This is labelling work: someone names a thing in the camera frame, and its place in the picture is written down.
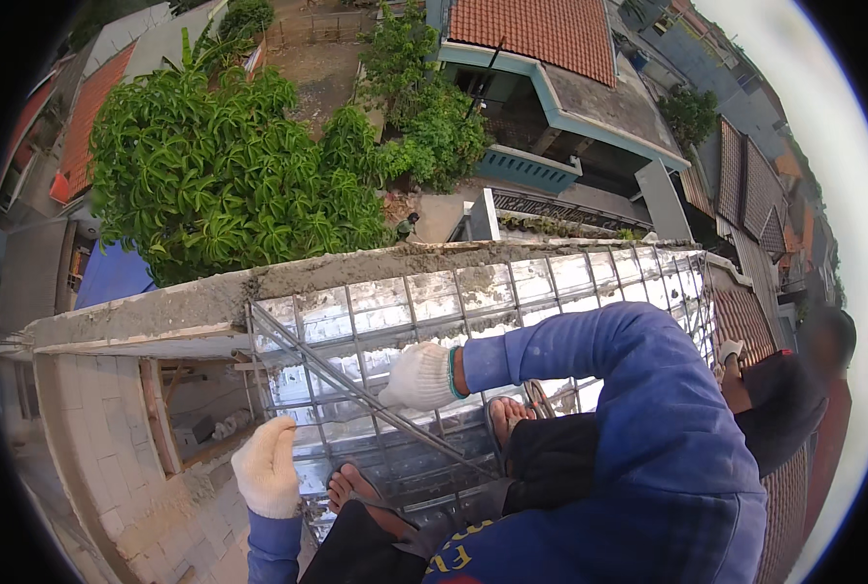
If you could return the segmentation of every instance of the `railing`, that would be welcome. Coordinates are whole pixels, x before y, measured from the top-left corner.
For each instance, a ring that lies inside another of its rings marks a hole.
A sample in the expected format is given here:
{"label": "railing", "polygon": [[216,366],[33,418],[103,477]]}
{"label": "railing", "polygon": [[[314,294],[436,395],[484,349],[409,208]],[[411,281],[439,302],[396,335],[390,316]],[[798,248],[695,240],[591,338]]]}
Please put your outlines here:
{"label": "railing", "polygon": [[495,144],[487,149],[476,174],[548,193],[561,193],[583,175],[583,170],[576,156],[570,157],[570,164],[563,164],[531,152]]}
{"label": "railing", "polygon": [[559,201],[546,195],[519,193],[495,187],[493,187],[492,193],[494,205],[497,209],[503,211],[553,217],[555,219],[575,221],[606,229],[640,228],[650,230],[652,228],[651,223],[646,221],[623,217],[607,211],[600,211],[582,204]]}

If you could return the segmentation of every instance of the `person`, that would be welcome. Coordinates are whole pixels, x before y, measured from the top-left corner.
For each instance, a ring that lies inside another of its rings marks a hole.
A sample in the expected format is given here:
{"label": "person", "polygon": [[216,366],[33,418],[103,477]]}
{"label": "person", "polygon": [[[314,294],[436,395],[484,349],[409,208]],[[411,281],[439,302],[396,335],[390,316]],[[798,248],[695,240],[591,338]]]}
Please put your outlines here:
{"label": "person", "polygon": [[[575,500],[504,514],[494,508],[493,519],[478,522],[445,516],[418,529],[355,465],[344,464],[328,482],[337,520],[300,582],[751,584],[766,524],[755,458],[690,337],[652,305],[558,315],[452,349],[414,345],[379,399],[425,411],[523,380],[591,376],[605,387],[595,413],[592,484]],[[518,410],[494,419],[501,422],[497,438],[505,432],[511,441],[523,424],[555,421],[522,417]],[[252,584],[297,577],[293,439],[294,422],[271,420],[232,459],[249,508]],[[513,482],[494,481],[492,492],[508,497]]]}
{"label": "person", "polygon": [[844,310],[813,310],[797,331],[798,353],[780,350],[740,369],[744,343],[720,347],[723,398],[745,435],[745,445],[765,477],[800,449],[823,419],[834,380],[855,351],[855,323]]}
{"label": "person", "polygon": [[395,226],[395,233],[398,234],[399,241],[407,241],[408,236],[410,236],[411,234],[415,234],[415,237],[418,236],[415,233],[415,224],[420,218],[421,216],[417,213],[411,213],[409,214],[407,219],[403,219],[398,222],[398,225]]}

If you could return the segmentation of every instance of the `yard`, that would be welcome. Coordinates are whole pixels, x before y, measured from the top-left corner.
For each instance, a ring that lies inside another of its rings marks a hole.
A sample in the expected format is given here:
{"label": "yard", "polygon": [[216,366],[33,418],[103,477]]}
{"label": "yard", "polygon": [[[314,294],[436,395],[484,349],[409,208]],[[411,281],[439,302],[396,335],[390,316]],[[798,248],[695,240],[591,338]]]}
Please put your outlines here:
{"label": "yard", "polygon": [[339,0],[273,0],[275,22],[266,32],[266,64],[298,88],[298,109],[291,119],[310,125],[318,139],[321,126],[353,95],[364,46],[357,34],[375,22],[376,8],[360,10]]}

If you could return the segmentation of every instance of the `knit glove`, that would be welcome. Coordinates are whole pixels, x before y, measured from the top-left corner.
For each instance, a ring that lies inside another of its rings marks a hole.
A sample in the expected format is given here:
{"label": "knit glove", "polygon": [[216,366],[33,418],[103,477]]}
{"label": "knit glove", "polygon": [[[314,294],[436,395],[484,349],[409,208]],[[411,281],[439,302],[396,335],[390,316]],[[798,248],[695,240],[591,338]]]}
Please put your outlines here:
{"label": "knit glove", "polygon": [[742,349],[745,346],[744,341],[726,340],[720,345],[720,363],[725,365],[725,360],[730,355],[742,356]]}
{"label": "knit glove", "polygon": [[406,405],[419,411],[444,407],[460,398],[452,386],[452,351],[436,343],[419,343],[405,349],[379,393],[382,405]]}
{"label": "knit glove", "polygon": [[240,493],[256,515],[286,520],[299,514],[298,475],[291,461],[294,439],[295,421],[282,416],[256,428],[233,454]]}

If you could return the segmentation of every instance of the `blue tarp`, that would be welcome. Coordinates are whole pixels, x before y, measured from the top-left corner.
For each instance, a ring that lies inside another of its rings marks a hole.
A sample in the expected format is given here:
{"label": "blue tarp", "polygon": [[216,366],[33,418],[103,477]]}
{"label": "blue tarp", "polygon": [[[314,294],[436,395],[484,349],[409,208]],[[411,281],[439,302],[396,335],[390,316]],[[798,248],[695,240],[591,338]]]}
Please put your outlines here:
{"label": "blue tarp", "polygon": [[126,253],[119,244],[107,247],[106,255],[101,253],[99,246],[94,247],[74,309],[155,290],[157,287],[147,268],[148,264],[138,252]]}

